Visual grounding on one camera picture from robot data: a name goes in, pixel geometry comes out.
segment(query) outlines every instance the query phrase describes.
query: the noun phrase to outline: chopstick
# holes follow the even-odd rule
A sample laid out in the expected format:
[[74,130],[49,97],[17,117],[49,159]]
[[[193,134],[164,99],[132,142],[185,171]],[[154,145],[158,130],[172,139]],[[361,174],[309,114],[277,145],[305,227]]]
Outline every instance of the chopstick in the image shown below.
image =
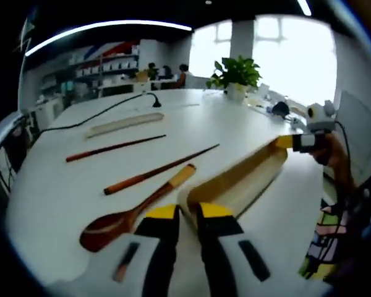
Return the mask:
[[75,155],[71,155],[71,156],[67,157],[66,162],[76,161],[76,160],[79,160],[79,159],[87,158],[87,157],[92,156],[92,155],[96,155],[97,153],[104,153],[104,152],[108,152],[110,150],[116,150],[116,149],[119,149],[121,147],[127,147],[127,146],[130,146],[130,145],[139,144],[139,143],[142,143],[142,142],[146,142],[146,141],[150,141],[150,140],[158,139],[158,138],[162,138],[162,137],[166,137],[166,134],[151,137],[151,138],[144,138],[144,139],[139,139],[139,140],[135,140],[135,141],[124,142],[123,144],[116,144],[116,145],[112,145],[110,147],[102,147],[102,148],[98,148],[96,150],[90,150],[89,152],[77,153]]
[[125,181],[121,181],[117,184],[113,184],[111,186],[108,186],[106,189],[104,189],[104,193],[106,195],[110,195],[110,194],[114,194],[115,192],[118,192],[118,191],[121,191],[127,187],[131,187],[133,186],[134,184],[138,184],[138,183],[141,183],[142,181],[148,179],[148,178],[151,178],[161,172],[164,172],[168,169],[171,169],[177,165],[180,165],[181,163],[184,163],[188,160],[191,160],[203,153],[206,153],[207,151],[215,148],[215,147],[218,147],[220,144],[216,144],[212,147],[209,147],[209,148],[206,148],[205,150],[201,150],[200,152],[197,152],[197,153],[193,153],[192,155],[189,155],[189,156],[186,156],[182,159],[178,159],[177,161],[174,161],[172,163],[169,163],[167,165],[164,165],[164,166],[161,166],[157,169],[154,169],[154,170],[151,170],[149,172],[146,172],[146,173],[143,173],[143,174],[140,174],[140,175],[137,175],[137,176],[134,176],[133,178],[129,178],[129,179],[126,179]]

